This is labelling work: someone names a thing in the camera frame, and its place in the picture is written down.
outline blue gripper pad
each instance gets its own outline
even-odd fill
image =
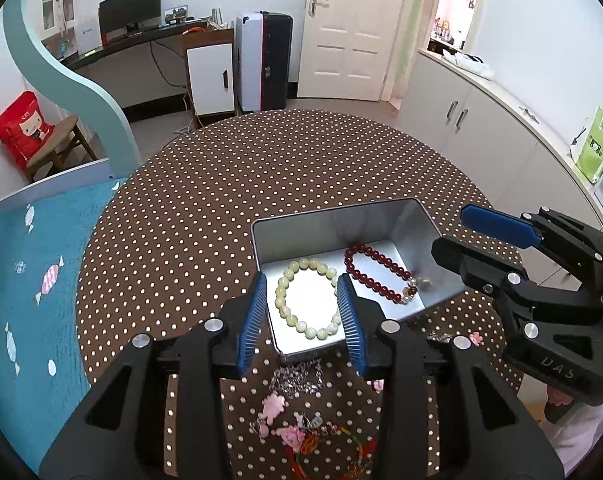
[[[461,209],[461,223],[468,229],[482,233],[520,249],[539,247],[539,236],[530,222],[492,209],[468,204]]]

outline red cushion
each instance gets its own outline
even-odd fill
[[[53,129],[54,126],[44,122],[37,96],[30,91],[21,94],[0,115],[1,142],[10,150],[22,170]]]

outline black monitor screen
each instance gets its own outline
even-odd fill
[[[161,0],[105,0],[99,4],[102,34],[161,16]]]

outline polka dot tablecloth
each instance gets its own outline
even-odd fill
[[[244,115],[215,123],[166,146],[121,187],[86,248],[76,318],[86,374],[96,382],[139,332],[179,336],[214,317],[223,302],[246,291],[255,273],[250,224],[255,219],[357,202],[414,196],[440,231],[520,263],[517,251],[470,232],[459,221],[481,192],[437,152],[406,134],[357,117],[311,110]],[[407,322],[424,336],[478,332],[481,349],[515,390],[521,373],[502,362],[504,334],[490,298],[468,291]],[[355,373],[347,352],[322,360],[325,387],[288,400],[274,428],[297,413],[343,426],[365,444],[377,436],[382,395]],[[253,368],[222,381],[224,423],[237,478],[294,479],[282,441],[264,441],[249,423],[262,409],[279,367],[267,323]],[[435,386],[427,381],[430,474],[438,470]],[[169,381],[165,471],[174,460],[178,379]],[[345,435],[304,458],[310,478],[340,479],[356,456]],[[368,478],[365,468],[360,478]]]

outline wooden chair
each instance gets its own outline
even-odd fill
[[[34,183],[34,174],[49,162],[52,162],[52,165],[57,170],[65,170],[64,163],[66,159],[72,150],[79,145],[84,147],[86,153],[88,153],[92,160],[97,160],[97,157],[88,144],[86,137],[84,137],[84,134],[81,133],[81,130],[76,125],[78,120],[78,115],[71,115],[70,117],[63,119],[55,126],[55,129],[48,136],[46,141],[43,143],[43,146],[40,147],[39,151],[30,158],[26,164],[24,174],[31,184]],[[57,152],[59,145],[64,142],[64,140],[66,140],[70,134],[73,134],[70,143],[63,150]]]

